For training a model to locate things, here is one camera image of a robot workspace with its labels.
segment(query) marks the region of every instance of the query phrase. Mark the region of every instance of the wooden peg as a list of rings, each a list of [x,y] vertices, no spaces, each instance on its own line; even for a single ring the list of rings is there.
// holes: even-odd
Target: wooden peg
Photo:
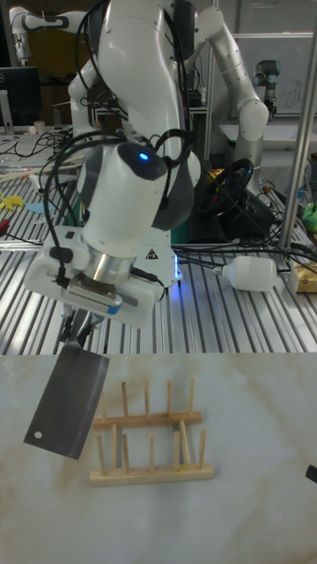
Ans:
[[[154,466],[154,433],[149,434],[150,439],[150,466],[149,472],[150,474],[154,474],[155,466]]]
[[[145,399],[145,415],[146,417],[150,417],[150,386],[148,382],[145,382],[144,399]]]
[[[122,435],[122,448],[123,448],[123,460],[124,460],[124,470],[126,474],[129,474],[129,451],[128,451],[128,437],[127,435]]]
[[[104,391],[101,392],[100,403],[101,403],[102,418],[106,419],[107,415],[106,415],[106,403],[105,403],[105,392]]]
[[[195,379],[192,378],[190,381],[189,406],[188,406],[188,413],[190,416],[193,415],[194,413],[194,394],[195,394]]]
[[[127,384],[122,382],[122,401],[124,417],[128,417],[128,397],[127,397]]]
[[[172,382],[170,380],[167,382],[167,413],[168,415],[172,413]]]
[[[203,459],[204,459],[205,446],[206,446],[206,431],[205,431],[205,429],[202,429],[201,440],[200,440],[200,445],[199,445],[199,463],[198,463],[199,470],[203,469]]]
[[[189,454],[188,440],[187,440],[186,428],[185,428],[184,421],[181,421],[181,441],[182,441],[183,450],[184,450],[185,463],[190,464],[190,454]]]
[[[180,469],[180,432],[175,431],[173,434],[173,451],[174,451],[174,472],[178,472]]]
[[[111,427],[111,468],[116,468],[116,425]]]
[[[102,438],[101,435],[97,437],[97,448],[98,448],[98,457],[100,461],[100,474],[101,476],[106,476],[106,467],[105,467],[105,458],[103,454],[103,446],[102,446]]]

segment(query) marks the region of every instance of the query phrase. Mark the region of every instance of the wooden base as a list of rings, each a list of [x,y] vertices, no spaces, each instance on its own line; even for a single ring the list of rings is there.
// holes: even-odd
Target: wooden base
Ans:
[[[196,425],[202,423],[202,413],[187,412],[151,413],[150,415],[128,415],[119,417],[96,417],[93,420],[95,431],[111,429],[116,425],[117,429],[137,429],[139,427],[173,427],[184,421],[185,425]]]
[[[103,476],[99,470],[90,473],[91,486],[124,486],[127,484],[154,484],[158,482],[187,482],[198,479],[212,479],[214,471],[212,464],[181,464],[175,472],[173,466],[156,466],[153,473],[149,468],[131,468],[129,474],[123,468],[106,471]]]

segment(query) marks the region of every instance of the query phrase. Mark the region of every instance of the computer monitor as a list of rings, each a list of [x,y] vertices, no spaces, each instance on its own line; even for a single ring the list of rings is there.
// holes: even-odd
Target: computer monitor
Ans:
[[[13,125],[32,125],[39,118],[42,105],[36,67],[0,67],[0,90],[8,91]],[[0,125],[4,125],[1,113]]]

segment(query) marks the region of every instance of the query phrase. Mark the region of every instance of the whiteboard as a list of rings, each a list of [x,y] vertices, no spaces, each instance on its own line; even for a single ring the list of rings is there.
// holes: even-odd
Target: whiteboard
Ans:
[[[239,46],[250,77],[256,64],[263,60],[281,62],[281,75],[276,82],[278,114],[299,114],[303,100],[307,65],[311,47],[310,38],[296,39],[240,39]],[[260,98],[264,88],[256,88]]]

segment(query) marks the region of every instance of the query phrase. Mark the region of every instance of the white plastic bottle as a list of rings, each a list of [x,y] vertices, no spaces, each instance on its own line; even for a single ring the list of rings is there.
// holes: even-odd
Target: white plastic bottle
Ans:
[[[276,264],[271,258],[236,256],[231,264],[214,269],[230,280],[237,290],[268,292],[276,283]]]
[[[207,103],[207,88],[205,86],[203,86],[202,88],[202,104],[203,106],[206,106]]]

